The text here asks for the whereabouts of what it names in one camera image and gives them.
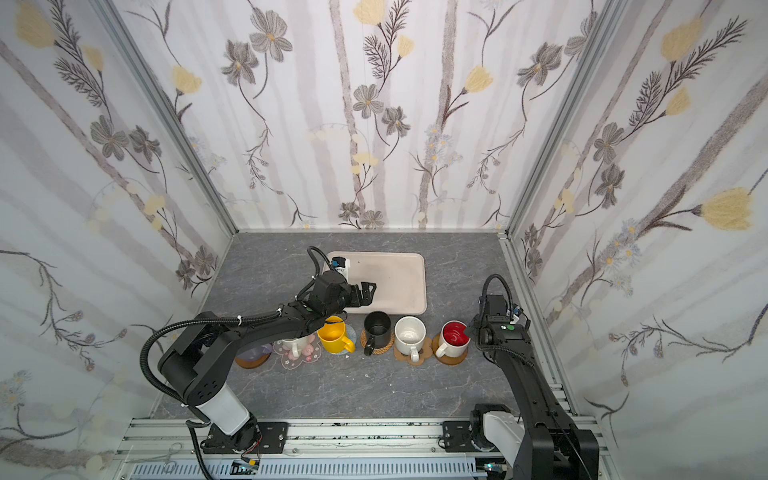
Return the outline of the woven rattan round coaster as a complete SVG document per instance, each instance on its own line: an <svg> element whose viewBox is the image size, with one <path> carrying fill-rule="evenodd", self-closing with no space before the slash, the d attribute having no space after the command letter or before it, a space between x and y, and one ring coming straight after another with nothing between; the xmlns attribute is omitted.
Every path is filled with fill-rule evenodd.
<svg viewBox="0 0 768 480"><path fill-rule="evenodd" d="M363 347L363 353L365 356L380 356L387 353L394 345L395 336L393 332L389 333L388 343L382 348L375 348L368 352L367 343L369 335L366 331L363 331L360 336L360 344Z"/></svg>

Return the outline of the yellow mug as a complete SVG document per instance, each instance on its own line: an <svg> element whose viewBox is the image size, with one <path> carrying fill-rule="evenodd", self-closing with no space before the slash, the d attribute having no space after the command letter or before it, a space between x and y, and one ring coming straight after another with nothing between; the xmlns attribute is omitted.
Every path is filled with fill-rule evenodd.
<svg viewBox="0 0 768 480"><path fill-rule="evenodd" d="M356 351L355 343L347 335L347 324L341 317L329 317L317 331L317 335L324 349L333 355Z"/></svg>

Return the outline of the plain white mug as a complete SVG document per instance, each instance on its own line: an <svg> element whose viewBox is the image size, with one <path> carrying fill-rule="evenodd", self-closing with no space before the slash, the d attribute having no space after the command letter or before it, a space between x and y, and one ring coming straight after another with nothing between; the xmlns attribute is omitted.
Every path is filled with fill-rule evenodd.
<svg viewBox="0 0 768 480"><path fill-rule="evenodd" d="M291 361L311 360L315 352L315 348L312 345L314 339L314 335L285 339L281 341L281 347L287 358Z"/></svg>

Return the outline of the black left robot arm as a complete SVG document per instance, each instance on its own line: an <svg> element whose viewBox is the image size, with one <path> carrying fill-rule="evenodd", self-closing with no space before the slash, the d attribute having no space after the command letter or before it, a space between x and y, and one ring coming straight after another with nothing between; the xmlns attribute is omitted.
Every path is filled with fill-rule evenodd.
<svg viewBox="0 0 768 480"><path fill-rule="evenodd" d="M235 358L278 340L318 332L330 318L373 303L377 285L350 284L343 274L317 274L295 299L266 313L220 317L210 312L168 325L140 352L145 378L210 426L208 437L226 453L247 453L263 442L253 413L227 384Z"/></svg>

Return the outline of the pink flower coaster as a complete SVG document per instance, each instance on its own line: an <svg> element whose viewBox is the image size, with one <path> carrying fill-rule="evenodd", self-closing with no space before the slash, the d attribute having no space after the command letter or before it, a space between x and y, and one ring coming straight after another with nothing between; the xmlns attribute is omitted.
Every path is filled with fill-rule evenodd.
<svg viewBox="0 0 768 480"><path fill-rule="evenodd" d="M278 340L272 344L273 352L279 356L279 363L285 370L295 370L302 364L317 362L322 355L322 345L315 334Z"/></svg>

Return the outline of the black mug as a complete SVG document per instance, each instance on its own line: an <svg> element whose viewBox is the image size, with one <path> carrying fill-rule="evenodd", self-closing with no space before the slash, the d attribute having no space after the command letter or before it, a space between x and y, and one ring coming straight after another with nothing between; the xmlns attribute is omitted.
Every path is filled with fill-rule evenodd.
<svg viewBox="0 0 768 480"><path fill-rule="evenodd" d="M365 340L361 343L364 355L372 356L377 350L385 349L391 339L392 323L390 316L382 311L369 313L364 320Z"/></svg>

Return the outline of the grey blue round coaster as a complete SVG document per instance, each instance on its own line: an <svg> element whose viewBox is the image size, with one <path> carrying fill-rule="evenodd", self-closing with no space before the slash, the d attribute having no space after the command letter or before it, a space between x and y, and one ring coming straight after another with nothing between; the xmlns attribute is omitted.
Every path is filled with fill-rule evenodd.
<svg viewBox="0 0 768 480"><path fill-rule="evenodd" d="M345 329L345 336L348 339L348 341L345 343L346 350L349 353L354 353L356 351L358 338L356 330L351 325L347 325Z"/></svg>

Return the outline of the white mug red inside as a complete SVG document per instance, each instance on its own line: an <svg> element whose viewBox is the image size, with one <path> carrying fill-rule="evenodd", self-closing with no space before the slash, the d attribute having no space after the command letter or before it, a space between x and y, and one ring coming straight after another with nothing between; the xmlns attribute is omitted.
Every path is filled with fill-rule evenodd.
<svg viewBox="0 0 768 480"><path fill-rule="evenodd" d="M451 320L445 323L439 334L440 346L437 350L437 356L459 357L467 350L470 338L466 333L466 329L467 325L459 320Z"/></svg>

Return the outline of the dark brown round coaster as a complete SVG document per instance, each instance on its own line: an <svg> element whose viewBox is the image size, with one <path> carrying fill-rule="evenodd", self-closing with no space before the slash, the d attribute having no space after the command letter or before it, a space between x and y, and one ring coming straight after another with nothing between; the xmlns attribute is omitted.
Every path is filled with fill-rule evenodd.
<svg viewBox="0 0 768 480"><path fill-rule="evenodd" d="M241 367L241 368L243 368L243 369L246 369L246 370L250 370L250 369L256 369L256 368L259 368L259 367L260 367L260 366L262 366L262 365L263 365L263 364L264 364L264 363L265 363L265 362L266 362L266 361L267 361L269 358L270 358L270 354L267 354L267 355L262 355L262 356L258 357L258 358L257 358L257 359L255 359L255 360L253 360L253 359L244 359L244 358L240 358L240 357L237 357L237 358L235 359L235 363L236 363L236 364L237 364L239 367Z"/></svg>

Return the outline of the beige plastic tray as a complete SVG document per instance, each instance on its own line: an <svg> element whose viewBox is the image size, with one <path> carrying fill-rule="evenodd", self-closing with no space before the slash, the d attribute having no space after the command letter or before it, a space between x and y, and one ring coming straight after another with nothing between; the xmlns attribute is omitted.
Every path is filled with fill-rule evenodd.
<svg viewBox="0 0 768 480"><path fill-rule="evenodd" d="M345 258L346 278L377 285L369 306L348 307L351 314L383 311L390 315L419 316L427 310L426 268L418 253L332 251L329 257Z"/></svg>

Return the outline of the white speckled mug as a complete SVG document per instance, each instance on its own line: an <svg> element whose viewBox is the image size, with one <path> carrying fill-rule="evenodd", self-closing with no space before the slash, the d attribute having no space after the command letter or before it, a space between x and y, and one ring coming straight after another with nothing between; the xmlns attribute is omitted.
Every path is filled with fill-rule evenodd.
<svg viewBox="0 0 768 480"><path fill-rule="evenodd" d="M400 318L394 328L395 348L412 364L421 360L421 351L426 339L424 323L414 316Z"/></svg>

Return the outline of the brown paw shaped coaster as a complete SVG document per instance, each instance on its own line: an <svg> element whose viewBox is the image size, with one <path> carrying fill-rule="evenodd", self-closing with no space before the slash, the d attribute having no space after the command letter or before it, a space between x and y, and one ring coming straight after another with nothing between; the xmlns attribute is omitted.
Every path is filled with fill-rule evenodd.
<svg viewBox="0 0 768 480"><path fill-rule="evenodd" d="M427 359L433 356L431 343L432 338L426 337L420 344L420 349L415 354L413 354L413 345L401 342L399 339L395 339L394 356L400 362L405 362L413 367L419 367L423 365Z"/></svg>

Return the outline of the purple mug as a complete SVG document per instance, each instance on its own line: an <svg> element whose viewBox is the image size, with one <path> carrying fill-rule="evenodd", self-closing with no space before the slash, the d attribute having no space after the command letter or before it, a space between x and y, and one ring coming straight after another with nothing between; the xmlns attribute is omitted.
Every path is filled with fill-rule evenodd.
<svg viewBox="0 0 768 480"><path fill-rule="evenodd" d="M255 360L262 355L267 355L267 354L271 355L272 351L273 351L273 348L271 344L258 345L246 351L243 351L238 355L238 357Z"/></svg>

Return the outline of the brown round wooden coaster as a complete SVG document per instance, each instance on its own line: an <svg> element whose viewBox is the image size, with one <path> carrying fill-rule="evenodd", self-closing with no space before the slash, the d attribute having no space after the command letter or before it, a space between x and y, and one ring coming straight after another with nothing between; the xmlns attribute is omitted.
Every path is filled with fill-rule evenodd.
<svg viewBox="0 0 768 480"><path fill-rule="evenodd" d="M449 357L447 355L438 357L437 350L439 346L440 346L440 336L436 336L432 339L431 348L433 350L433 354L436 357L436 359L444 365L449 365L449 366L459 365L465 361L469 353L469 350L465 350L459 357Z"/></svg>

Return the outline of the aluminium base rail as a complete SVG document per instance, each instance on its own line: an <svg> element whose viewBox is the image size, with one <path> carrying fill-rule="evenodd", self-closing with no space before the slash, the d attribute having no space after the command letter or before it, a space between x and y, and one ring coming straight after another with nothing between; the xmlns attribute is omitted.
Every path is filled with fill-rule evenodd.
<svg viewBox="0 0 768 480"><path fill-rule="evenodd" d="M108 479L508 479L498 451L446 452L447 418L280 419L280 453L195 456L183 420L134 420Z"/></svg>

